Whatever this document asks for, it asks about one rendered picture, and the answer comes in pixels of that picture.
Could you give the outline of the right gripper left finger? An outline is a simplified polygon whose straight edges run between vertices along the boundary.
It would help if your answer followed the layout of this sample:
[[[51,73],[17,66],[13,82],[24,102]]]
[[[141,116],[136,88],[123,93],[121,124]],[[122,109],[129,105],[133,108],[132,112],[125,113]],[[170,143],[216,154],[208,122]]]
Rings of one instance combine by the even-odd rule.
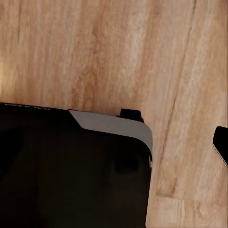
[[[20,126],[0,132],[0,183],[25,144]]]

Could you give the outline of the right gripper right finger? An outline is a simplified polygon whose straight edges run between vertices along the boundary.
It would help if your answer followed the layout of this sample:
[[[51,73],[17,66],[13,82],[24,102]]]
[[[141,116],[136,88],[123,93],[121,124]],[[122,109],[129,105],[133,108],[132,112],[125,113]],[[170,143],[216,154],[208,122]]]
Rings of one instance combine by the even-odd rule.
[[[228,165],[228,128],[222,126],[216,128],[213,144]]]

